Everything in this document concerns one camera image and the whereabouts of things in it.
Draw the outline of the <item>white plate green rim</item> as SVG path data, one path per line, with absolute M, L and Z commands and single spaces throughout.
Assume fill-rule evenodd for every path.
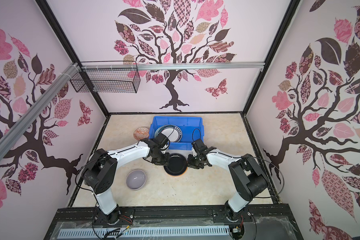
M 183 137 L 182 130 L 178 126 L 175 126 L 175 125 L 164 125 L 164 126 L 159 127 L 155 131 L 154 137 L 156 137 L 159 134 L 165 135 L 172 143 L 180 142 Z

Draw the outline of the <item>black plate orange underside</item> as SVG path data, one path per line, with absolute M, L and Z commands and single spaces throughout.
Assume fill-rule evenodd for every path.
M 180 176 L 186 172 L 188 168 L 187 159 L 181 154 L 170 154 L 168 164 L 164 166 L 164 170 L 170 176 Z

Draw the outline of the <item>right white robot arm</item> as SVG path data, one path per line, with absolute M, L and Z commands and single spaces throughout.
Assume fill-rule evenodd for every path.
M 247 205 L 269 186 L 266 174 L 250 154 L 230 155 L 215 147 L 208 148 L 201 139 L 192 142 L 192 151 L 187 159 L 189 168 L 217 166 L 231 174 L 236 192 L 225 203 L 225 214 L 230 221 L 239 220 Z

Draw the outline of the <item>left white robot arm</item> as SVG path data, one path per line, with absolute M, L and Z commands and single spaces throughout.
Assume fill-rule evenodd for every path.
M 90 187 L 98 203 L 98 218 L 106 224 L 116 224 L 120 217 L 120 208 L 113 197 L 111 186 L 114 182 L 118 168 L 138 159 L 152 158 L 151 163 L 165 166 L 170 154 L 166 150 L 170 140 L 163 134 L 153 139 L 142 139 L 131 146 L 105 151 L 96 150 L 85 165 L 82 178 Z

